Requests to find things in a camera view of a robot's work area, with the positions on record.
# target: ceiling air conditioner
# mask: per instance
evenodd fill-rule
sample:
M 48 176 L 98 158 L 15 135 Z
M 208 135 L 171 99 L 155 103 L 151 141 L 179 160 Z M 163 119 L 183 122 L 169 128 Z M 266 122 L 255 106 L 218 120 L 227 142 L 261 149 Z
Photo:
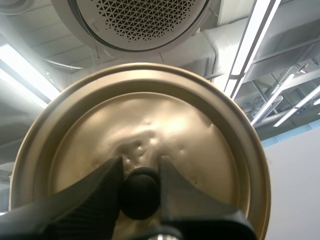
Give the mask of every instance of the ceiling air conditioner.
M 118 58 L 166 52 L 187 39 L 216 0 L 53 0 L 84 44 Z

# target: ceiling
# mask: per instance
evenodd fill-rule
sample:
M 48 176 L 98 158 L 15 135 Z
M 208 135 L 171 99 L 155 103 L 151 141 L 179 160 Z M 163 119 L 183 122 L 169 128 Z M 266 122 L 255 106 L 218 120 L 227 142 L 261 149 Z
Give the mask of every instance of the ceiling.
M 123 62 L 162 63 L 164 60 L 166 64 L 207 76 L 224 71 L 223 67 L 217 67 L 221 65 L 222 58 L 225 58 L 224 61 L 229 65 L 232 64 L 235 55 L 231 51 L 230 56 L 226 54 L 227 45 L 235 46 L 235 51 L 238 49 L 253 2 L 219 1 L 219 4 L 211 9 L 212 14 L 202 25 L 200 33 L 196 33 L 196 37 L 189 38 L 167 55 L 151 58 L 122 60 L 91 49 L 64 25 L 50 0 L 35 0 L 32 7 L 24 13 L 0 16 L 5 18 L 11 28 L 8 30 L 7 27 L 5 32 L 1 32 L 3 36 L 0 35 L 0 43 L 10 39 L 26 59 L 32 56 L 28 60 L 37 70 L 44 74 L 49 72 L 60 89 L 92 72 Z M 268 117 L 256 124 L 255 128 L 261 140 L 320 118 L 317 115 L 320 113 L 320 105 L 313 106 L 313 103 L 309 102 L 280 127 L 273 127 L 275 122 L 271 121 L 272 117 L 280 119 L 281 113 L 294 107 L 320 85 L 320 67 L 316 64 L 317 60 L 320 61 L 320 14 L 319 8 L 313 7 L 315 4 L 320 4 L 320 0 L 281 1 L 235 98 L 235 102 L 252 120 L 264 104 L 264 96 L 260 92 L 269 98 L 270 92 L 278 85 L 277 81 L 284 73 L 286 76 L 295 74 L 293 81 L 281 94 L 283 100 Z M 210 34 L 204 34 L 205 30 L 212 29 L 216 36 L 215 41 L 208 39 Z M 230 34 L 235 34 L 238 30 L 239 36 L 225 37 L 228 30 Z M 226 51 L 217 49 L 219 41 L 226 44 Z M 308 64 L 308 73 L 297 73 L 300 69 L 298 64 L 301 67 Z M 228 76 L 229 72 L 225 70 L 222 74 Z M 0 190 L 8 189 L 8 176 L 13 168 L 13 165 L 8 164 L 14 162 L 23 138 L 42 111 L 42 108 L 0 81 Z

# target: metal pipe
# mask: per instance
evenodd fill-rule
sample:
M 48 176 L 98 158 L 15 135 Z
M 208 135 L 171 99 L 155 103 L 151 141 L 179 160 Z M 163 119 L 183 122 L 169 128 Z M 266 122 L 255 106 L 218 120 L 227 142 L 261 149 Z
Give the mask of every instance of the metal pipe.
M 219 71 L 219 72 L 215 72 L 213 74 L 210 74 L 208 76 L 205 76 L 204 78 L 210 80 L 210 79 L 214 79 L 214 78 L 220 77 L 220 76 L 222 76 L 224 74 L 225 74 L 224 72 Z
M 264 120 L 262 120 L 261 122 L 257 123 L 254 125 L 255 128 L 258 128 L 258 127 L 261 127 L 263 125 L 266 125 L 266 124 L 269 124 L 269 123 L 272 123 L 274 121 L 276 121 L 277 119 L 283 117 L 284 115 L 287 114 L 287 112 L 289 112 L 289 110 L 286 110 L 286 111 L 282 111 L 278 114 L 274 114 L 272 116 L 268 116 L 266 117 Z
M 272 95 L 272 93 L 276 90 L 276 88 L 279 86 L 279 84 L 281 82 L 284 81 L 284 79 L 286 78 L 286 76 L 288 75 L 288 73 L 290 73 L 291 69 L 293 67 L 287 67 L 285 68 L 282 73 L 280 74 L 280 76 L 275 80 L 275 83 L 272 85 L 272 87 L 266 92 L 266 96 L 270 97 Z
M 66 65 L 66 64 L 63 64 L 63 63 L 56 62 L 56 61 L 51 61 L 51 60 L 45 59 L 45 58 L 43 58 L 43 60 L 47 61 L 48 63 L 54 64 L 54 65 L 57 65 L 57 66 L 60 66 L 60 67 L 66 68 L 66 69 L 72 69 L 72 70 L 73 69 L 75 69 L 75 70 L 84 69 L 84 67 L 70 66 L 70 65 Z
M 269 99 L 268 99 L 267 96 L 265 95 L 264 91 L 262 91 L 262 89 L 259 87 L 259 85 L 258 85 L 258 83 L 257 83 L 257 80 L 253 80 L 253 81 L 252 81 L 252 84 L 254 85 L 255 89 L 259 92 L 261 98 L 263 99 L 264 103 L 266 104 L 266 103 L 269 101 Z M 277 112 L 277 110 L 275 110 L 275 107 L 274 107 L 272 110 L 273 110 L 273 112 L 274 112 L 275 114 L 277 114 L 278 112 Z

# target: white duct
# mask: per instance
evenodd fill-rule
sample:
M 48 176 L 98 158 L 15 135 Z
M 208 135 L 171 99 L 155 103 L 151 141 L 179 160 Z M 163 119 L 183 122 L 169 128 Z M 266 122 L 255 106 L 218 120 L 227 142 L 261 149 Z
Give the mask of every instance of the white duct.
M 135 59 L 115 59 L 98 66 L 79 70 L 72 74 L 72 81 L 76 82 L 89 74 L 107 67 L 135 62 L 164 63 L 182 67 L 204 76 L 213 73 L 211 71 L 215 63 L 215 73 L 228 73 L 213 79 L 213 83 L 221 90 L 224 90 L 246 21 L 246 19 L 243 19 L 232 24 L 204 30 L 199 34 L 191 36 L 176 48 L 162 55 Z

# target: ceiling light fixture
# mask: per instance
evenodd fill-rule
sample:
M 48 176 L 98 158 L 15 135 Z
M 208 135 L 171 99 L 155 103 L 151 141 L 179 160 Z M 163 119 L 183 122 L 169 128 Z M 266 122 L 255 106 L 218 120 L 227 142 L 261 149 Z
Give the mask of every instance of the ceiling light fixture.
M 262 117 L 262 115 L 269 109 L 269 107 L 279 96 L 279 94 L 285 89 L 284 83 L 291 81 L 294 78 L 294 76 L 294 74 L 288 75 L 284 82 L 279 86 L 278 90 L 271 96 L 271 98 L 264 104 L 260 111 L 254 116 L 254 119 L 251 121 L 251 125 L 254 125 Z
M 41 108 L 45 109 L 48 104 L 46 104 L 43 100 L 41 100 L 38 96 L 36 96 L 33 92 L 23 86 L 20 82 L 15 80 L 12 76 L 8 73 L 0 69 L 0 79 L 3 80 L 5 83 L 13 87 L 15 90 L 26 96 L 35 104 L 39 105 Z
M 285 120 L 290 118 L 296 111 L 298 111 L 303 105 L 313 99 L 318 93 L 320 93 L 320 85 L 317 86 L 312 92 L 310 92 L 304 99 L 302 99 L 297 105 L 294 106 L 290 111 L 287 112 L 279 121 L 273 125 L 274 127 L 279 127 Z
M 44 76 L 9 44 L 0 46 L 0 59 L 51 101 L 60 94 Z
M 231 85 L 233 85 L 233 83 L 228 80 L 225 88 L 232 88 L 230 97 L 233 100 L 245 79 L 246 72 L 249 70 L 251 63 L 254 60 L 280 2 L 281 0 L 256 0 L 253 5 L 230 72 L 230 78 L 235 79 L 235 77 L 237 77 L 237 84 L 232 88 Z
M 313 105 L 318 105 L 318 104 L 320 104 L 320 98 L 313 103 Z

